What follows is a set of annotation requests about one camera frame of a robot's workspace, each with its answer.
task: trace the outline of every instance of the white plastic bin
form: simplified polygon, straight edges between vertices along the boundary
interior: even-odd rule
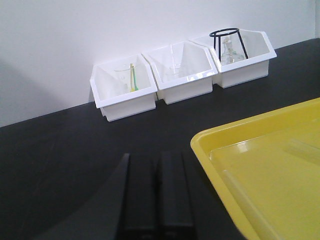
[[[134,66],[138,89],[135,91],[131,91],[130,64]],[[95,105],[108,121],[156,108],[158,89],[150,66],[141,54],[94,65],[90,84]]]
[[[212,92],[218,71],[206,47],[184,41],[142,55],[151,65],[158,98],[166,104]]]
[[[217,83],[222,88],[266,77],[269,72],[269,59],[277,56],[265,32],[240,29],[240,34],[248,59],[244,58],[244,60],[226,65],[221,64],[218,57],[218,44],[216,44],[217,50],[215,50],[214,38],[210,37],[209,34],[191,39],[192,42],[207,47],[210,50],[219,71],[219,74],[214,77],[213,83]],[[236,52],[242,54],[243,49],[238,35],[232,34],[229,37]],[[223,51],[224,47],[221,44],[221,52],[223,53]]]

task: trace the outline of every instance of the black countertop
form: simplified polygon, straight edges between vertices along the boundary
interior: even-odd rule
[[[320,97],[320,39],[276,50],[269,75],[114,122],[94,102],[0,128],[0,239],[32,239],[80,208],[124,153],[185,154],[199,240],[242,239],[190,148],[198,132]]]

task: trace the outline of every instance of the plastic storage bin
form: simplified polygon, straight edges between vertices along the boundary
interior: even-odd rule
[[[320,239],[320,98],[202,131],[191,147],[247,239]]]
[[[210,50],[219,71],[219,75],[214,77],[213,83],[217,83],[222,88],[266,77],[269,71],[269,59],[277,56],[265,32],[240,29],[240,34],[248,59],[226,65],[221,64],[218,57],[218,49],[217,47],[216,50],[214,49],[214,38],[210,37],[209,34],[191,39],[192,42],[207,47]],[[233,49],[237,53],[243,54],[238,35],[233,34],[229,37],[233,43]],[[223,51],[224,46],[221,44],[221,52],[223,53]]]
[[[206,47],[184,41],[142,54],[151,65],[158,98],[166,104],[212,92],[218,71]]]
[[[131,79],[134,66],[135,84]],[[150,66],[141,54],[94,65],[90,84],[95,105],[108,121],[156,108],[157,86]]]

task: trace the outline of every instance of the yellow tray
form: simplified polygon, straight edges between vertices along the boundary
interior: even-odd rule
[[[191,140],[249,240],[320,240],[320,98],[204,130]]]

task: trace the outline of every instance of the plastic tray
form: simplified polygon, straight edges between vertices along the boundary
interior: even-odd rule
[[[320,98],[204,130],[191,147],[246,238],[320,239]]]
[[[213,91],[212,76],[217,75],[218,70],[208,48],[182,41],[142,55],[152,68],[157,96],[166,104]]]

